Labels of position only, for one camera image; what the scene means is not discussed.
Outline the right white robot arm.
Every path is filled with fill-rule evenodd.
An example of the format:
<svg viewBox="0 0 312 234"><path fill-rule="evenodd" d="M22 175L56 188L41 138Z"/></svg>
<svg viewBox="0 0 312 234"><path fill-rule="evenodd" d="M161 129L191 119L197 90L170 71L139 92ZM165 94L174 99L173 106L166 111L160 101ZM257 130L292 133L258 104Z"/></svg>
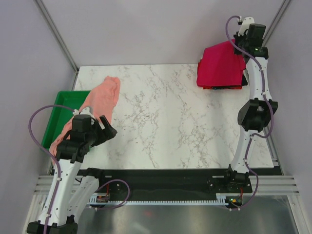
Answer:
<svg viewBox="0 0 312 234"><path fill-rule="evenodd" d="M249 166L254 144L258 138L267 138L274 124L278 103L273 101L269 90L267 67L269 52L263 46L266 26L257 24L253 17L231 16L240 26L234 39L229 40L236 55L242 55L246 64L249 100L239 110L237 122L240 126L238 146L223 179L223 186L229 192L249 183Z"/></svg>

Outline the magenta polo shirt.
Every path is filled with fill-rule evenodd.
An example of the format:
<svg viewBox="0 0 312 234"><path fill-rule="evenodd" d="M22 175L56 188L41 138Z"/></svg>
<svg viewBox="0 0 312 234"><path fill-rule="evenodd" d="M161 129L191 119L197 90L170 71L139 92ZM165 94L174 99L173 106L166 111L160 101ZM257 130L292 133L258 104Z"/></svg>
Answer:
<svg viewBox="0 0 312 234"><path fill-rule="evenodd" d="M205 48L197 73L197 86L241 85L246 69L244 58L234 53L230 41Z"/></svg>

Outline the salmon pink t shirt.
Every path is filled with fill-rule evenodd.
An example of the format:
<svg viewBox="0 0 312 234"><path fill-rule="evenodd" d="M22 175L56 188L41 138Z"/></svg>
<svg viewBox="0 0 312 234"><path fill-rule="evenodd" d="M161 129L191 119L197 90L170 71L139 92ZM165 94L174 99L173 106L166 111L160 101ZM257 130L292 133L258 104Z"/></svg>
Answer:
<svg viewBox="0 0 312 234"><path fill-rule="evenodd" d="M104 81L93 88L79 111L85 108L90 109L90 113L100 120L100 116L105 116L109 123L112 122L112 113L117 105L120 92L120 80L117 77L107 76Z"/></svg>

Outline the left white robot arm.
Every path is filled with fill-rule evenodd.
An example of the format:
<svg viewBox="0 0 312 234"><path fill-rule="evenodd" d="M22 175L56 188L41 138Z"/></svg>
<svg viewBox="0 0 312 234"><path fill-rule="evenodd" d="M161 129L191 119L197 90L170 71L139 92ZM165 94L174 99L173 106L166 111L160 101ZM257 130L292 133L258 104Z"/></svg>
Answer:
<svg viewBox="0 0 312 234"><path fill-rule="evenodd" d="M56 144L56 152L50 153L54 161L54 176L50 191L37 221L27 226L29 234L75 234L78 220L92 194L105 190L106 178L98 169L85 175L72 192L76 176L84 157L91 148L114 138L117 131L104 115L95 116L87 106L74 110L70 128Z"/></svg>

